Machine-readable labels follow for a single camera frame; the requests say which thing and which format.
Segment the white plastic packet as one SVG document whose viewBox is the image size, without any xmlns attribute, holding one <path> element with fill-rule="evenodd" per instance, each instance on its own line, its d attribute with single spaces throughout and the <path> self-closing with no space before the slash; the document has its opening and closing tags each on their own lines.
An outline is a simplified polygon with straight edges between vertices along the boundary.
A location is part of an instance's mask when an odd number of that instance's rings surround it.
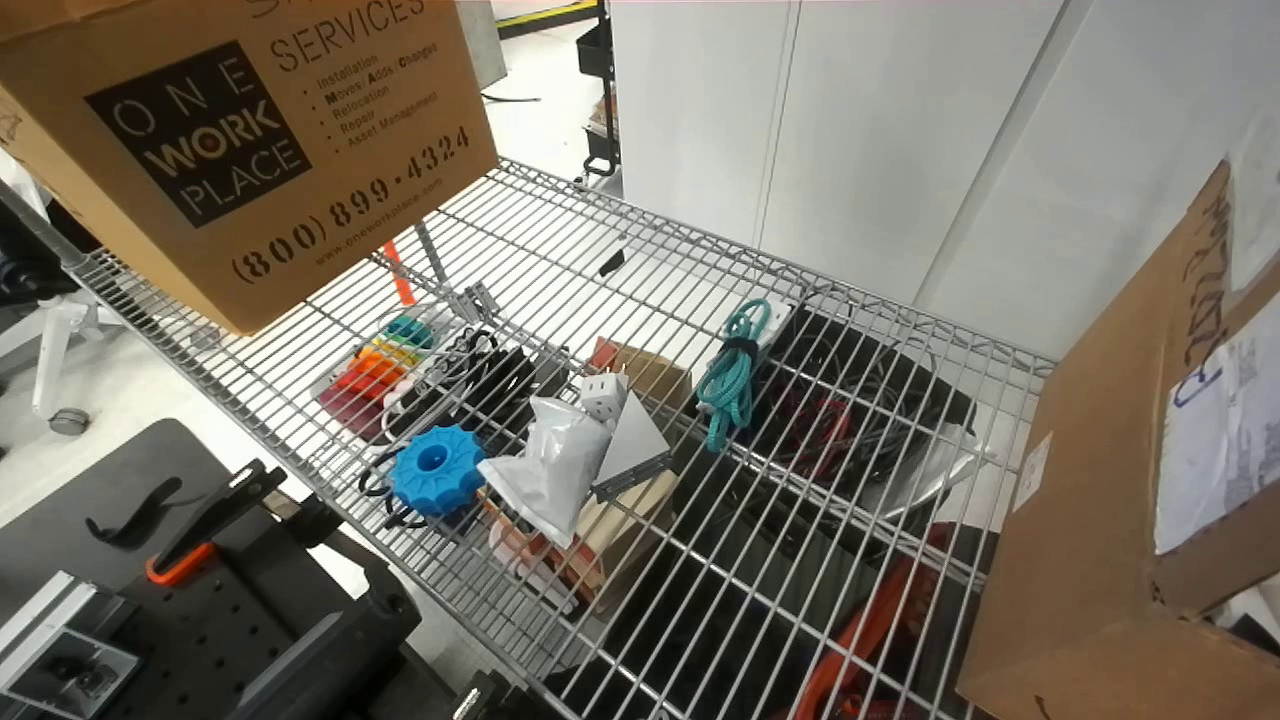
<svg viewBox="0 0 1280 720">
<path fill-rule="evenodd" d="M 569 547 L 625 400 L 628 380 L 618 371 L 584 378 L 572 400 L 532 397 L 523 448 L 487 455 L 478 465 L 482 486 L 540 537 Z"/>
</svg>

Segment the grey triangular plastic piece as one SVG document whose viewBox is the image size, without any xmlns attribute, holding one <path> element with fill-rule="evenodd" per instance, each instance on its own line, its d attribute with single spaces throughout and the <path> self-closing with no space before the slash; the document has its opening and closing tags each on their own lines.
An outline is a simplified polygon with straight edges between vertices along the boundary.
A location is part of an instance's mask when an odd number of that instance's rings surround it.
<svg viewBox="0 0 1280 720">
<path fill-rule="evenodd" d="M 590 482 L 601 502 L 628 493 L 630 486 L 655 475 L 666 465 L 671 444 L 662 441 L 652 412 L 628 397 L 612 430 L 604 465 Z"/>
</svg>

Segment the small wooden blocks stack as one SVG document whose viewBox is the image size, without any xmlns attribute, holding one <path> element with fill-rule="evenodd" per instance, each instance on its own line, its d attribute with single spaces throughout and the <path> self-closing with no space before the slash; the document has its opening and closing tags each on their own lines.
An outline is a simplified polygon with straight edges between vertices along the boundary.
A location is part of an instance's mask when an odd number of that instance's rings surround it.
<svg viewBox="0 0 1280 720">
<path fill-rule="evenodd" d="M 612 610 L 646 562 L 660 508 L 681 475 L 660 473 L 612 502 L 589 502 L 572 525 L 572 546 L 561 547 L 482 493 L 487 553 L 562 618 L 589 603 Z"/>
</svg>

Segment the blue ridged plastic knob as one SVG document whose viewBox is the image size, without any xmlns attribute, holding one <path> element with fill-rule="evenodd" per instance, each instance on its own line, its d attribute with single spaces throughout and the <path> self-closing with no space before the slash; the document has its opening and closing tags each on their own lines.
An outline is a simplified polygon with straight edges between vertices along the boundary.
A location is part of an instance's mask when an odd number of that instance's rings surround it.
<svg viewBox="0 0 1280 720">
<path fill-rule="evenodd" d="M 477 502 L 478 461 L 482 448 L 468 430 L 429 430 L 395 452 L 388 493 L 420 516 L 447 521 Z"/>
</svg>

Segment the black bag below shelf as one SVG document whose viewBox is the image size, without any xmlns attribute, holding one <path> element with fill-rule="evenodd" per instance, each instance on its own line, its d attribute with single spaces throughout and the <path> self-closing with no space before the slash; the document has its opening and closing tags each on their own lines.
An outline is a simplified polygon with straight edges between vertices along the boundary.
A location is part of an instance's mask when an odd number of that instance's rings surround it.
<svg viewBox="0 0 1280 720">
<path fill-rule="evenodd" d="M 797 308 L 767 341 L 743 444 L 783 473 L 902 516 L 979 468 L 976 400 L 851 323 Z"/>
</svg>

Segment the orange and green marker set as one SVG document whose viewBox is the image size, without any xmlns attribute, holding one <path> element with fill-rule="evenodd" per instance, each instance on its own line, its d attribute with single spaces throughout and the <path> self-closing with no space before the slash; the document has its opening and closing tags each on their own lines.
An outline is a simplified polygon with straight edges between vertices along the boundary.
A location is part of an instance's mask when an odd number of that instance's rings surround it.
<svg viewBox="0 0 1280 720">
<path fill-rule="evenodd" d="M 384 400 L 423 364 L 434 327 L 420 312 L 391 317 L 317 387 L 317 404 L 352 438 L 377 444 Z"/>
</svg>

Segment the orange tool below shelf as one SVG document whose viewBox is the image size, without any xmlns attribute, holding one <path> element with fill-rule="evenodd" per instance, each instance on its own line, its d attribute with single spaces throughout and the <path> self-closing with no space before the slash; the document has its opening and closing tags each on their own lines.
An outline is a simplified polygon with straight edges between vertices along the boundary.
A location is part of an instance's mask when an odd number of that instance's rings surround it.
<svg viewBox="0 0 1280 720">
<path fill-rule="evenodd" d="M 897 642 L 921 642 L 939 573 L 897 553 L 883 586 L 845 622 L 834 646 L 816 661 L 789 720 L 923 720 L 902 691 L 873 682 L 873 663 L 892 657 Z"/>
</svg>

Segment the large printed cardboard box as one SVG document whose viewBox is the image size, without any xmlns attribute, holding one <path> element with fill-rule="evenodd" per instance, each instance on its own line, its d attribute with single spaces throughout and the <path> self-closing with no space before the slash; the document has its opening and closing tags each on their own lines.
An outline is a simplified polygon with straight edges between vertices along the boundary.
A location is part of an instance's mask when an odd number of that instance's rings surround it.
<svg viewBox="0 0 1280 720">
<path fill-rule="evenodd" d="M 496 167 L 455 0 L 0 0 L 4 149 L 255 334 Z"/>
</svg>

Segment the brown cardboard box right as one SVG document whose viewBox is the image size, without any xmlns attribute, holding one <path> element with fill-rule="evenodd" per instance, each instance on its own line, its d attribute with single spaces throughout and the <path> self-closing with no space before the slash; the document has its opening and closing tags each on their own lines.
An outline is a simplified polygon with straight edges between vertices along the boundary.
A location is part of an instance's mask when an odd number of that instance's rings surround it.
<svg viewBox="0 0 1280 720">
<path fill-rule="evenodd" d="M 991 720 L 1280 720 L 1210 622 L 1274 573 L 1274 277 L 1230 279 L 1230 174 L 1047 378 L 959 695 Z"/>
</svg>

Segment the orange handled clamp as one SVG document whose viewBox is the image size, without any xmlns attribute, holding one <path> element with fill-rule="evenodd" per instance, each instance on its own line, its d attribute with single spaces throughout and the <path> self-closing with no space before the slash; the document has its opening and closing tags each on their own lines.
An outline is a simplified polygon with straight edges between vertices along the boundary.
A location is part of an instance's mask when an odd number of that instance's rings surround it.
<svg viewBox="0 0 1280 720">
<path fill-rule="evenodd" d="M 248 461 L 218 493 L 203 496 L 184 530 L 144 565 L 154 588 L 187 586 L 210 555 L 215 537 L 282 486 L 282 468 Z"/>
</svg>

